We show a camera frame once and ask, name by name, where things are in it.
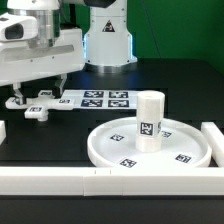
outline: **white robot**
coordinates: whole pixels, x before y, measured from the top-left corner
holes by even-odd
[[[63,3],[91,7],[84,44],[81,29],[60,29]],[[137,62],[126,27],[127,0],[8,0],[7,7],[8,13],[0,16],[0,86],[13,84],[15,102],[24,108],[22,82],[60,76],[61,95],[67,73],[85,64],[93,71],[114,73]]]

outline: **white edge barrier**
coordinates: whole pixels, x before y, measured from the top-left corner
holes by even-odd
[[[224,136],[213,122],[202,122],[201,131],[212,147],[212,157],[219,167],[224,167]]]
[[[5,137],[6,137],[5,122],[0,121],[0,145],[4,141]]]
[[[0,195],[224,195],[224,169],[1,167]]]

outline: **qr-like marker sticker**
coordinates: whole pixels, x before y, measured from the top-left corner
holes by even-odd
[[[50,96],[50,95],[51,95],[51,91],[48,91],[48,92],[41,92],[40,95],[41,95],[41,96]]]
[[[161,122],[158,123],[158,134],[160,133],[161,131]]]
[[[109,92],[109,98],[128,98],[128,92]]]
[[[130,160],[130,159],[125,159],[122,162],[120,162],[120,165],[128,167],[128,168],[132,168],[136,164],[137,164],[137,162]]]
[[[81,107],[102,107],[103,100],[83,100]]]
[[[140,132],[142,135],[153,136],[153,124],[141,123]]]
[[[175,159],[183,163],[188,163],[191,160],[191,157],[180,154]]]
[[[129,107],[129,101],[128,100],[109,100],[108,101],[108,107]]]
[[[121,135],[117,135],[117,134],[115,134],[115,135],[111,136],[110,139],[119,142],[119,141],[121,141],[122,139],[124,139],[124,137],[121,136]]]
[[[60,100],[59,103],[69,104],[70,103],[70,100]]]
[[[103,95],[103,91],[85,91],[84,93],[85,98],[103,98]]]
[[[31,107],[30,112],[40,112],[42,110],[42,107]]]
[[[164,138],[169,138],[171,135],[172,135],[172,133],[170,133],[170,132],[162,131],[162,136]]]

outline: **white cylinder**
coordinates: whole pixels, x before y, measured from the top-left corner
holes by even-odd
[[[161,149],[164,101],[165,95],[158,91],[142,91],[138,94],[136,148],[141,152]]]
[[[110,73],[137,62],[127,30],[127,0],[116,1],[106,9],[92,7],[90,13],[90,29],[85,35],[87,66]]]

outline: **black label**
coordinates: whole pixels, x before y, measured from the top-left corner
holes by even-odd
[[[60,100],[59,103],[69,104],[70,103],[70,100]]]
[[[170,132],[162,131],[162,136],[164,138],[169,138],[171,135],[172,135],[172,133],[170,133]]]
[[[103,95],[103,91],[85,91],[84,93],[85,98],[103,98]]]
[[[103,100],[83,100],[81,107],[102,107]]]
[[[5,22],[5,21],[8,21],[8,20],[9,20],[9,19],[4,18],[4,17],[1,17],[1,18],[0,18],[0,21],[1,21],[1,22]]]
[[[110,98],[128,98],[128,92],[109,92]]]
[[[128,100],[109,100],[108,107],[129,107]]]
[[[153,136],[153,124],[143,123],[141,122],[140,133],[142,135]]]
[[[117,134],[115,134],[112,137],[110,137],[110,139],[112,139],[114,141],[117,141],[117,142],[121,141],[123,138],[124,138],[123,136],[117,135]]]
[[[180,154],[175,159],[182,163],[188,163],[191,160],[191,157]]]
[[[51,92],[42,92],[40,95],[41,96],[50,96]]]
[[[115,32],[114,27],[110,20],[107,22],[106,26],[103,28],[103,32]]]
[[[158,134],[160,133],[161,131],[161,122],[158,123]]]
[[[128,167],[128,168],[132,168],[135,164],[137,164],[137,162],[130,159],[125,159],[122,162],[120,162],[120,165]]]
[[[42,107],[31,107],[30,112],[40,112],[42,110]]]

